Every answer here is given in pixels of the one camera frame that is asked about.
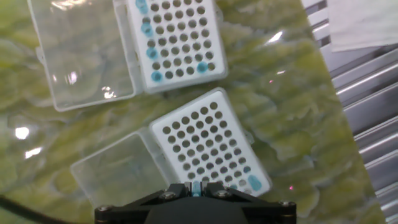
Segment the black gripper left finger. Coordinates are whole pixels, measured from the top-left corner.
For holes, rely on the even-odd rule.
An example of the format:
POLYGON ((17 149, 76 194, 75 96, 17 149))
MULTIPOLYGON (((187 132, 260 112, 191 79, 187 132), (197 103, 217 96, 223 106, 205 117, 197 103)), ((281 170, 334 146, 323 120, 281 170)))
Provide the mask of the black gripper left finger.
POLYGON ((168 189, 159 190, 120 207, 101 205, 95 208, 95 224, 145 223, 151 210, 191 195, 192 183, 185 182, 171 184, 168 189))

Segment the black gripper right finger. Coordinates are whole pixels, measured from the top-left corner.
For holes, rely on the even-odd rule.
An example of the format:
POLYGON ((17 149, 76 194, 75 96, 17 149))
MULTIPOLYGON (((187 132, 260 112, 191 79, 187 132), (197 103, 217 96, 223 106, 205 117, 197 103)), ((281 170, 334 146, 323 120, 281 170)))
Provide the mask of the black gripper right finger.
POLYGON ((219 182, 202 182, 201 196, 213 199, 205 205, 226 223, 296 224, 296 203, 267 202, 219 182))

